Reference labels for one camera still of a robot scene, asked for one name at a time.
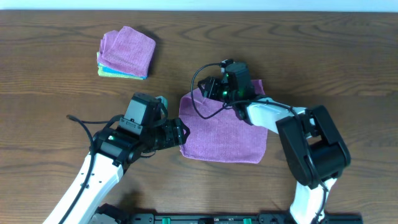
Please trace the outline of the purple microfiber cloth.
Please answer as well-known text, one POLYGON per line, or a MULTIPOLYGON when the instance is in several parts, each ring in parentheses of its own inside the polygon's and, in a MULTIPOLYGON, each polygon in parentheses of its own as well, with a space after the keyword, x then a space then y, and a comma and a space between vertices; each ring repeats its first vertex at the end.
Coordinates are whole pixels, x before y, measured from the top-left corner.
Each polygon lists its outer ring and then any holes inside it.
POLYGON ((266 151, 267 129, 240 121, 234 110, 223 110, 210 119, 202 119, 194 110, 209 116, 222 102, 202 97, 200 90, 180 100, 178 117, 190 129, 186 143, 180 146, 184 157, 201 161, 257 164, 266 151))

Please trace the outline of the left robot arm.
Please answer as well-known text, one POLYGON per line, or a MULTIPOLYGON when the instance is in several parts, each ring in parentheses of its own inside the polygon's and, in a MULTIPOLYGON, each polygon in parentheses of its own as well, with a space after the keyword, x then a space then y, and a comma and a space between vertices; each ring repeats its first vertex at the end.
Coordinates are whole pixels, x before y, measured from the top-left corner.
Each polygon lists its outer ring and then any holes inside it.
POLYGON ((169 119, 166 98, 144 93, 135 93, 126 112, 103 121, 103 128, 95 134, 87 127, 89 121, 73 115, 67 118, 85 130, 89 153, 46 223, 89 223, 131 164, 150 158, 157 151, 185 144, 190 134, 181 119, 169 119))

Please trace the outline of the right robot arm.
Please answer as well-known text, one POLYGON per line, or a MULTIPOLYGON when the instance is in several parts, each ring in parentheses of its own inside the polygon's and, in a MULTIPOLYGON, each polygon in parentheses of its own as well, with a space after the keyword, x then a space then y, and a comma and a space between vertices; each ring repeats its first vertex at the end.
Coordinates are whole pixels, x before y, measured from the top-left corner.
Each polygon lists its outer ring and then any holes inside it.
POLYGON ((349 150, 323 105, 294 107, 256 93, 246 63, 218 62, 222 78, 192 80, 204 98, 222 102, 238 119, 279 135, 288 167, 297 181, 289 208, 295 223, 326 223, 332 186, 351 164, 349 150))

